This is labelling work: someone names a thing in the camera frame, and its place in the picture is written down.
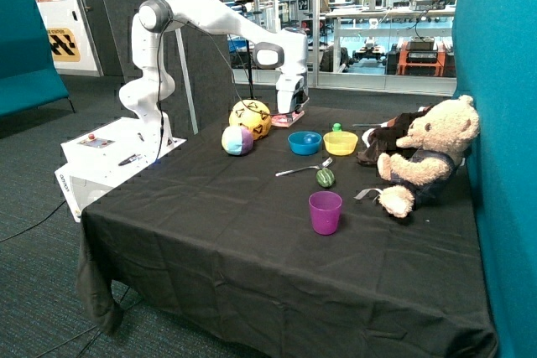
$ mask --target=yellow ball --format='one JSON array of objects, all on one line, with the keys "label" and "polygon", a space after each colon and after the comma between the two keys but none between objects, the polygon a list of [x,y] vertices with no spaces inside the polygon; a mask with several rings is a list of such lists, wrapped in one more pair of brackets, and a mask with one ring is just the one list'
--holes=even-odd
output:
[{"label": "yellow ball", "polygon": [[253,135],[253,140],[259,140],[269,134],[272,125],[270,110],[257,100],[239,101],[229,115],[229,124],[244,126]]}]

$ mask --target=small green object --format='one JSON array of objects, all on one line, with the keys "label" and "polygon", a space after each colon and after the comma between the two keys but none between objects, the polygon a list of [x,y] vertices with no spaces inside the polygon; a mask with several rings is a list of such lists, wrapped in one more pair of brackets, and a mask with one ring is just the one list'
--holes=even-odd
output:
[{"label": "small green object", "polygon": [[319,169],[316,174],[317,183],[321,185],[323,188],[330,188],[334,182],[336,182],[336,178],[334,177],[334,173],[330,171],[328,168]]}]

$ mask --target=purple cup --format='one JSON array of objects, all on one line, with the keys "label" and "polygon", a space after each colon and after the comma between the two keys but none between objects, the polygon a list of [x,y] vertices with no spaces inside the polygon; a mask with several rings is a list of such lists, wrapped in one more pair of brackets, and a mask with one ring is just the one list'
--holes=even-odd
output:
[{"label": "purple cup", "polygon": [[310,196],[310,216],[313,230],[321,235],[331,235],[337,230],[343,200],[330,191],[316,192]]}]

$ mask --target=yellow bowl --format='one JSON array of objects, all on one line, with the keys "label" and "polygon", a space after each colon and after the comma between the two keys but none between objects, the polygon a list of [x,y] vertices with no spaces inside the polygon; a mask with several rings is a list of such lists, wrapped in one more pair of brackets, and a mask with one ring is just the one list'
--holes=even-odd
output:
[{"label": "yellow bowl", "polygon": [[328,132],[323,139],[326,151],[333,155],[352,154],[358,143],[358,136],[352,132]]}]

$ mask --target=teddy bear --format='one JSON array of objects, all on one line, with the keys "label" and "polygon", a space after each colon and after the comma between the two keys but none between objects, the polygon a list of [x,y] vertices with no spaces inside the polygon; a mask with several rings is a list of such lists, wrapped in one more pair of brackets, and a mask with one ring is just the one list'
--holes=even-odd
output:
[{"label": "teddy bear", "polygon": [[382,153],[380,177],[394,186],[382,191],[378,202],[386,211],[405,218],[420,205],[437,198],[456,174],[464,153],[479,133],[479,116],[470,96],[443,101],[414,119],[399,148],[416,148],[410,159]]}]

